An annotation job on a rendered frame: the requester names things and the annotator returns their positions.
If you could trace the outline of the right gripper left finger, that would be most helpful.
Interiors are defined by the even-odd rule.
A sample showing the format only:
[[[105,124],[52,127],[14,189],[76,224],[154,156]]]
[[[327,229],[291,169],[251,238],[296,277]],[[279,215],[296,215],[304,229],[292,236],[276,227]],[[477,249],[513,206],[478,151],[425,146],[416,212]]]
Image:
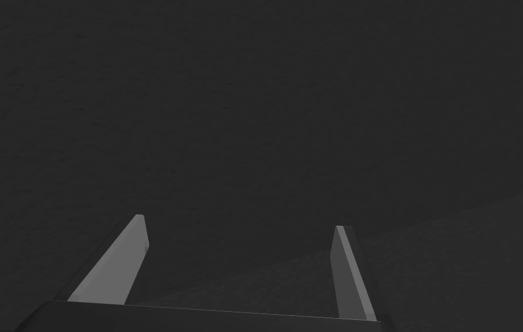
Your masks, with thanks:
[[[144,215],[124,215],[54,300],[124,305],[148,248]]]

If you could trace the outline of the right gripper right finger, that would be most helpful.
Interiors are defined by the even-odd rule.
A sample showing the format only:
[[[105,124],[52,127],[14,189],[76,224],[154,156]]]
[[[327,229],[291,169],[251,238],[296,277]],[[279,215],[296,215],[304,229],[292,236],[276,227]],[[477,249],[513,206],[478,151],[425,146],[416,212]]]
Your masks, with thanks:
[[[339,318],[384,322],[388,308],[353,227],[335,226],[330,265]]]

